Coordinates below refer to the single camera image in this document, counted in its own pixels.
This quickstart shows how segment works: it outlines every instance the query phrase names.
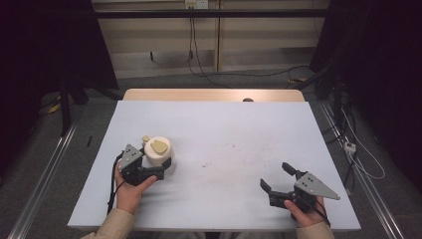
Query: aluminum rail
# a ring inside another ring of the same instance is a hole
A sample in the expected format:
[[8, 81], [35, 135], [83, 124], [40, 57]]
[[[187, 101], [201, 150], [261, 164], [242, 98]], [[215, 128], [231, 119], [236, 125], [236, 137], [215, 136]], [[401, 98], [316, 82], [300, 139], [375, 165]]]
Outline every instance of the aluminum rail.
[[[333, 116], [332, 108], [329, 106], [329, 104], [323, 103], [323, 102], [319, 102], [319, 106], [321, 107], [323, 114], [325, 115], [329, 125], [332, 127], [332, 130], [335, 136], [340, 136], [340, 131], [335, 125], [335, 121], [331, 117]], [[342, 148], [344, 144], [344, 140], [340, 138], [338, 142], [340, 144], [340, 147]], [[347, 156], [347, 160], [349, 163], [351, 163], [352, 158], [350, 155]], [[355, 163], [358, 163], [359, 166], [363, 168], [363, 165], [361, 164], [359, 157], [356, 158]], [[353, 168], [355, 171], [355, 175], [357, 179], [359, 180], [360, 185], [362, 186], [363, 191], [365, 192], [375, 214], [378, 216], [379, 222], [384, 228], [385, 233], [387, 234], [388, 238], [404, 239], [405, 237], [397, 221], [395, 220], [394, 215], [392, 214], [391, 210], [385, 203], [384, 199], [382, 199], [381, 194], [376, 189], [371, 178], [368, 175], [366, 175], [364, 172], [362, 172], [356, 166], [354, 166]]]
[[65, 155], [66, 149], [74, 136], [78, 122], [82, 116], [83, 109], [77, 111], [76, 118], [71, 125], [68, 132], [60, 137], [56, 149], [47, 164], [43, 175], [39, 179], [34, 191], [28, 199], [25, 207], [19, 215], [15, 225], [13, 226], [7, 239], [24, 239], [28, 235], [29, 229], [34, 221], [38, 210], [40, 209], [43, 199], [49, 189], [51, 182], [53, 181], [54, 175], [60, 166], [60, 162]]

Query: sleeve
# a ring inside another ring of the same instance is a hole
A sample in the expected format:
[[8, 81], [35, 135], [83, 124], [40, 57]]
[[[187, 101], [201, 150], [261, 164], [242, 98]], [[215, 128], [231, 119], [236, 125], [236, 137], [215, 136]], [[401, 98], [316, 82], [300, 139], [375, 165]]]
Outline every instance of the sleeve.
[[320, 222], [315, 225], [296, 229], [298, 239], [333, 239], [331, 229], [325, 222]]
[[124, 210], [114, 208], [106, 217], [97, 233], [83, 239], [125, 239], [133, 229], [134, 216]]

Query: electrical outlet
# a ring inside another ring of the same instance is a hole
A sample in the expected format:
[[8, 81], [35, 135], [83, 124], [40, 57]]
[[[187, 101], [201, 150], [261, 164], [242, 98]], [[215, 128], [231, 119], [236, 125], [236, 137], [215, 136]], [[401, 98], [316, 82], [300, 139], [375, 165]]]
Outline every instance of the electrical outlet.
[[208, 0], [196, 0], [196, 9], [208, 9]]
[[346, 141], [344, 143], [344, 151], [354, 154], [356, 152], [356, 144]]
[[185, 0], [185, 7], [186, 7], [186, 9], [195, 9], [196, 8], [196, 0]]

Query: table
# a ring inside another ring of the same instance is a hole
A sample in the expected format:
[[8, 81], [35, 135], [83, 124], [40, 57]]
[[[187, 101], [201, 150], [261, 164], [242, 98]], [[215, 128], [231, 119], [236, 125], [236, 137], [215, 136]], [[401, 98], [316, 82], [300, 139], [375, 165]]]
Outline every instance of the table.
[[[175, 167], [144, 193], [134, 230], [293, 230], [290, 212], [271, 207], [259, 185], [264, 178], [274, 190], [293, 190], [296, 180], [283, 172], [283, 161], [312, 172], [340, 195], [338, 201], [325, 201], [333, 230], [359, 229], [311, 108], [300, 95], [282, 90], [129, 90], [117, 104], [68, 225], [96, 230], [103, 223], [113, 160], [127, 143], [140, 147], [149, 134], [172, 141]], [[255, 102], [222, 102], [243, 98]], [[289, 102], [260, 102], [283, 99]]]

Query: human hand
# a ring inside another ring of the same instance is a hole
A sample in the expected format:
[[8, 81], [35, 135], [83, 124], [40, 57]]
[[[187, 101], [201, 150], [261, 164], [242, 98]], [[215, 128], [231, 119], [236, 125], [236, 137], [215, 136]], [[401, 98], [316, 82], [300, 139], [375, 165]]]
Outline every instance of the human hand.
[[[316, 209], [325, 215], [325, 209], [323, 208], [323, 198], [318, 196], [316, 200]], [[304, 213], [293, 201], [285, 200], [285, 206], [296, 217], [299, 227], [308, 227], [320, 222], [324, 222], [324, 219], [314, 210], [311, 209], [309, 212]]]
[[119, 163], [117, 164], [117, 167], [114, 171], [115, 185], [117, 187], [121, 185], [121, 187], [117, 190], [117, 208], [134, 215], [140, 198], [142, 197], [143, 191], [152, 185], [152, 183], [157, 180], [157, 177], [150, 176], [139, 185], [133, 186], [124, 182], [120, 171], [118, 171], [118, 165]]

